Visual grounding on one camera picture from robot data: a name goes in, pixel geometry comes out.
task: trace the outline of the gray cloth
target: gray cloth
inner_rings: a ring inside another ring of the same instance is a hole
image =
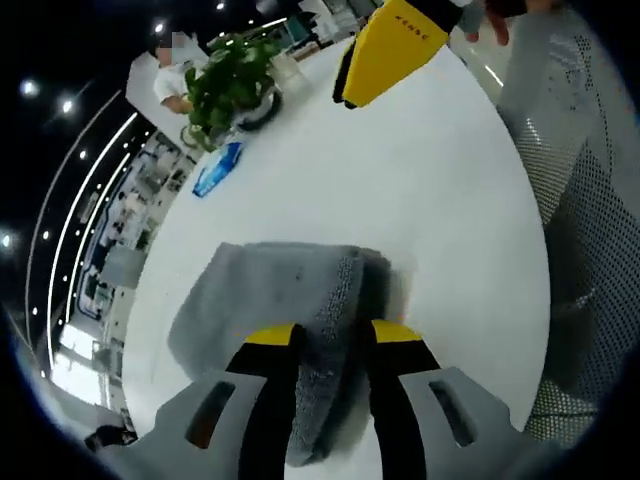
[[[307,341],[287,463],[303,465],[327,447],[355,319],[384,315],[388,277],[383,257],[357,247],[222,244],[178,312],[169,349],[195,380],[226,368],[256,330],[302,325]]]

